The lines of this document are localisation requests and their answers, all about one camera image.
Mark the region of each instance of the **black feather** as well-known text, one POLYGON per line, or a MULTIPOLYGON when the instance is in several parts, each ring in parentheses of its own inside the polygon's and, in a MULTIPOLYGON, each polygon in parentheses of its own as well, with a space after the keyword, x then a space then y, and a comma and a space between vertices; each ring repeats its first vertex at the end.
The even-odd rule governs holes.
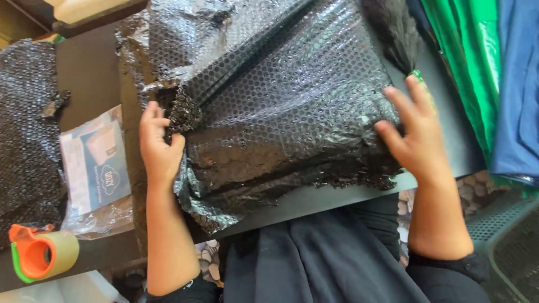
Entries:
POLYGON ((361 3, 363 15, 383 45, 385 57, 409 74, 416 68, 423 42, 406 0, 361 0, 361 3))

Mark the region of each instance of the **black clothing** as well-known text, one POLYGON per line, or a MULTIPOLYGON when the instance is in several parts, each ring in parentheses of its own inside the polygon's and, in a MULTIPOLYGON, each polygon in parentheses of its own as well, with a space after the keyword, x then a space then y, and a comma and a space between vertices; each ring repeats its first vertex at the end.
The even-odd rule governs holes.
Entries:
MULTIPOLYGON (((486 261, 411 254, 398 263, 397 200, 385 196, 274 224, 222 245, 225 303, 489 302, 479 286, 486 261)), ((218 302, 213 283, 191 285, 149 302, 218 302)))

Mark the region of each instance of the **hand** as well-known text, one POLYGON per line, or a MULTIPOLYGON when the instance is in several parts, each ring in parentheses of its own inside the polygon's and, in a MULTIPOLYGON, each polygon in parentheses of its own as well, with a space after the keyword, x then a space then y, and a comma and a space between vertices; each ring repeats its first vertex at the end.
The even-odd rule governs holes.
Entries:
POLYGON ((414 75, 406 78, 406 86, 413 102, 392 86, 384 89, 385 96, 399 112, 405 127, 405 137, 401 137, 388 121, 376 123, 375 130, 388 145, 391 155, 414 175, 418 183, 451 175, 432 95, 425 83, 419 82, 414 75))
POLYGON ((170 120, 163 118, 163 110, 151 101, 140 118, 140 153, 146 167, 148 184, 172 186, 182 160, 185 138, 172 135, 172 145, 165 143, 165 127, 170 120))

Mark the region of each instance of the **patterned floor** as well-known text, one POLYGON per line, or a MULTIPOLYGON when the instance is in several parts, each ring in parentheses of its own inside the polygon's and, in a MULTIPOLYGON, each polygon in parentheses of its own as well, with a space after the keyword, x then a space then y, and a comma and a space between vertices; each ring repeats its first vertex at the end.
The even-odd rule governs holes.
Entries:
MULTIPOLYGON (((474 215, 478 209, 488 206, 497 197, 508 190, 508 187, 495 187, 486 170, 469 175, 457 181, 460 201, 464 216, 474 215)), ((401 191, 399 193, 399 227, 400 233, 400 260, 408 264, 408 230, 413 210, 413 201, 416 189, 401 191)), ((198 261, 204 274, 204 279, 212 281, 223 287, 219 277, 219 243, 215 240, 196 244, 198 261)))

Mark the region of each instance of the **basket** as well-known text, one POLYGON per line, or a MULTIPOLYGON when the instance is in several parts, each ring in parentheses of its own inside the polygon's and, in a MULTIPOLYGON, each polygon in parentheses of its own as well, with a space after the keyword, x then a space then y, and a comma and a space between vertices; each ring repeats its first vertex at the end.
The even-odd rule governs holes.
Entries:
POLYGON ((491 264, 481 285, 491 302, 539 302, 539 198, 510 191, 466 225, 475 251, 491 264))

